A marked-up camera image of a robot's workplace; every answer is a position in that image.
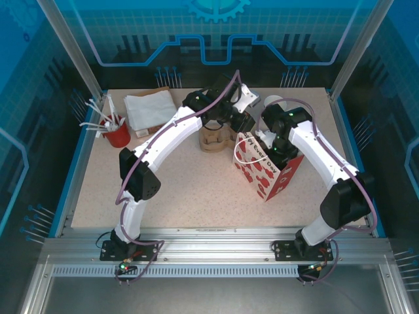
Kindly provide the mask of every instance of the white rope handle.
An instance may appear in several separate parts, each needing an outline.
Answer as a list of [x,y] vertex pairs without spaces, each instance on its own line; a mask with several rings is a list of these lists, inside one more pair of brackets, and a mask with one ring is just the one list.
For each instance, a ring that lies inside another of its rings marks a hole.
[[237,158],[237,155],[236,155],[237,146],[238,146],[241,142],[244,142],[244,141],[245,141],[245,140],[247,140],[247,139],[254,139],[254,138],[255,138],[254,136],[251,136],[251,137],[246,137],[245,139],[241,139],[241,140],[239,140],[239,141],[237,142],[236,146],[234,147],[234,150],[233,150],[233,155],[234,155],[235,159],[236,159],[238,162],[240,162],[241,164],[244,164],[244,165],[256,164],[257,162],[260,162],[260,161],[265,160],[265,159],[267,159],[267,158],[268,158],[268,156],[265,156],[265,157],[262,157],[262,158],[260,158],[260,159],[258,159],[258,160],[254,160],[254,161],[252,161],[252,162],[242,162],[242,161],[240,161],[240,160]]

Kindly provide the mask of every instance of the folded cloth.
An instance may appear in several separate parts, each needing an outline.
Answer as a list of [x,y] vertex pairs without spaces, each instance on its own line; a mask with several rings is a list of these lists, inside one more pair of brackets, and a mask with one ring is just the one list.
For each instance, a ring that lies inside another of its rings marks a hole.
[[126,96],[124,102],[134,131],[165,124],[176,113],[176,106],[168,90],[141,97]]

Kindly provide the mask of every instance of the gift bag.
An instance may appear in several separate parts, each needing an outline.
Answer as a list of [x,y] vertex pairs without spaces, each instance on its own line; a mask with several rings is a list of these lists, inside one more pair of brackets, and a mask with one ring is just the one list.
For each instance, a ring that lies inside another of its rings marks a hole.
[[[266,156],[261,146],[250,133],[239,133],[236,144],[243,140],[237,149],[236,156],[241,162],[254,162]],[[246,177],[258,195],[267,201],[287,187],[304,155],[290,160],[280,171],[268,157],[253,164],[241,164],[233,157],[233,164]]]

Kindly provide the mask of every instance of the table surface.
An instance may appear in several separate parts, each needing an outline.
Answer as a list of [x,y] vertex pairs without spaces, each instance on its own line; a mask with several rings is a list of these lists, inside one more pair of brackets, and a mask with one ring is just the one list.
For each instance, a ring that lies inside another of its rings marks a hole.
[[[172,89],[179,106],[195,89]],[[324,88],[255,88],[261,102],[251,113],[261,110],[269,95],[294,97],[307,101],[316,112],[319,129],[344,156],[335,120]],[[126,116],[124,96],[141,90],[109,90],[120,115]],[[288,108],[297,104],[288,104]],[[107,102],[103,108],[109,112]],[[127,146],[134,149],[148,137],[138,139],[131,131]],[[102,136],[95,139],[84,175],[71,226],[114,227],[120,215],[115,198],[120,189],[118,154]],[[319,215],[326,187],[310,162],[304,158],[288,187],[264,202],[256,190],[232,163],[232,150],[208,154],[202,152],[198,132],[184,140],[162,163],[156,175],[162,183],[159,193],[145,210],[142,227],[210,228],[304,226]]]

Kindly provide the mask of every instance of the black mounting plate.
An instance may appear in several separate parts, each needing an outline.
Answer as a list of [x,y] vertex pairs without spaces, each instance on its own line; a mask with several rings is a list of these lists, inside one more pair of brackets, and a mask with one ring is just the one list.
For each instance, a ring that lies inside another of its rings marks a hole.
[[313,253],[308,253],[305,258],[302,258],[294,245],[294,241],[274,241],[271,244],[271,249],[275,253],[275,261],[277,262],[323,262],[325,257],[319,252],[319,249],[324,248],[326,250],[330,249],[330,252],[327,253],[327,261],[330,262],[333,260],[333,253],[331,250],[330,243],[321,243],[316,245],[316,250],[313,250]]
[[[149,262],[155,253],[153,252],[154,249],[157,249],[157,246],[137,245],[136,252],[141,251],[142,253],[134,257],[134,261],[135,262]],[[101,249],[100,257],[99,257],[100,260],[121,262],[125,258],[127,258],[126,252],[124,252],[119,246],[115,245],[115,242],[111,240],[107,240],[102,243],[102,249]]]

